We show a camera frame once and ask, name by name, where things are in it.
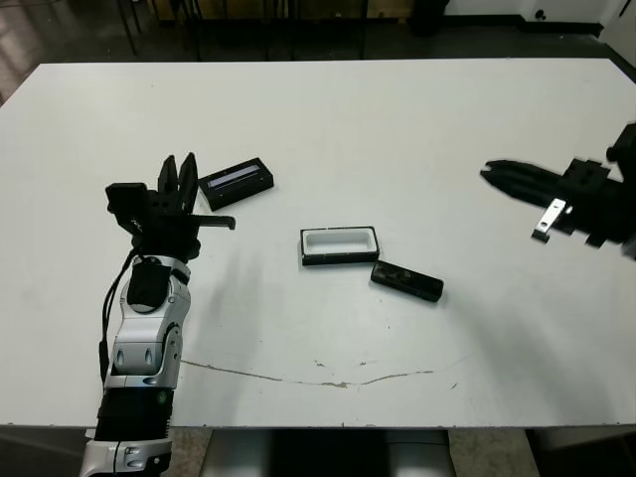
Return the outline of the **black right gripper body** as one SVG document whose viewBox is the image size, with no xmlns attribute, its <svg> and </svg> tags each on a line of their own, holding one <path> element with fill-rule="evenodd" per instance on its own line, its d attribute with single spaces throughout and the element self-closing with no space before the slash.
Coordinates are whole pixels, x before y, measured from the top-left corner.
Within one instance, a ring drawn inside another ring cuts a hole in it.
<svg viewBox="0 0 636 477">
<path fill-rule="evenodd" d="M 623 180 L 592 160 L 574 159 L 557 181 L 556 196 L 535 226 L 532 238 L 547 242 L 552 229 L 587 235 L 586 244 L 605 242 L 625 247 L 635 242 L 635 159 L 616 162 Z"/>
</svg>

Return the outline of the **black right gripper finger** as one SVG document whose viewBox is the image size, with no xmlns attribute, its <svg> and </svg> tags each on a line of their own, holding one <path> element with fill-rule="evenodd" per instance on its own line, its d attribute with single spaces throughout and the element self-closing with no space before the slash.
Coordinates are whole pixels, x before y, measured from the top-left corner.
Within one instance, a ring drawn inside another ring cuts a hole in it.
<svg viewBox="0 0 636 477">
<path fill-rule="evenodd" d="M 526 162 L 497 159 L 485 164 L 485 180 L 498 189 L 546 186 L 558 178 L 559 174 Z"/>
<path fill-rule="evenodd" d="M 500 192 L 526 203 L 549 203 L 557 194 L 558 175 L 551 172 L 481 171 L 480 175 Z"/>
</svg>

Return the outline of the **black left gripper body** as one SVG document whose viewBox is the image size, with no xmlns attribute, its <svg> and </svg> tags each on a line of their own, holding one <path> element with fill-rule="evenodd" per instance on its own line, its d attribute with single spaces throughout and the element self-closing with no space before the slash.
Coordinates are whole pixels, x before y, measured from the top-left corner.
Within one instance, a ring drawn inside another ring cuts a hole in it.
<svg viewBox="0 0 636 477">
<path fill-rule="evenodd" d="M 131 235 L 132 246 L 141 255 L 165 255 L 189 261 L 200 253 L 200 228 L 234 230 L 231 216 L 182 213 L 179 193 L 171 209 L 159 204 L 157 191 L 117 191 L 116 221 Z"/>
</svg>

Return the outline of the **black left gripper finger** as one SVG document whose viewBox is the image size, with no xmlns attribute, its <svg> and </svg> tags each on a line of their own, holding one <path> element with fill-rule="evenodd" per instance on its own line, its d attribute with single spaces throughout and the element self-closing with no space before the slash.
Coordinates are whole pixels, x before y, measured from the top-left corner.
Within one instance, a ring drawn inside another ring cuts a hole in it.
<svg viewBox="0 0 636 477">
<path fill-rule="evenodd" d="M 163 209 L 171 209 L 178 195 L 179 181 L 175 156 L 170 155 L 162 165 L 157 181 L 159 204 Z"/>
<path fill-rule="evenodd" d="M 191 213 L 199 188 L 196 156 L 189 152 L 179 171 L 179 206 L 182 213 Z"/>
</svg>

